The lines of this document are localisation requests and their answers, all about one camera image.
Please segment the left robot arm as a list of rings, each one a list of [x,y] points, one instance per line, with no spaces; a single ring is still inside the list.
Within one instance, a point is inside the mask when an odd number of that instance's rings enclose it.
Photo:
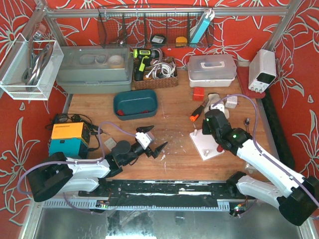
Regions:
[[[155,141],[152,129],[152,125],[137,128],[135,143],[121,140],[109,154],[97,159],[74,159],[63,152],[52,154],[26,172],[33,200],[44,202],[66,192],[90,193],[100,186],[102,179],[118,175],[124,166],[133,165],[141,155],[157,158],[167,143],[152,150],[150,145]]]

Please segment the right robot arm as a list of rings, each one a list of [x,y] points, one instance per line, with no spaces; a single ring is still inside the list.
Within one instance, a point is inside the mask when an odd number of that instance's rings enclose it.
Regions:
[[[269,180],[265,183],[237,172],[229,178],[231,189],[275,207],[295,226],[301,226],[318,209],[318,179],[305,177],[284,165],[244,129],[233,128],[221,110],[205,113],[202,127],[204,134],[212,135],[224,150],[243,159]]]

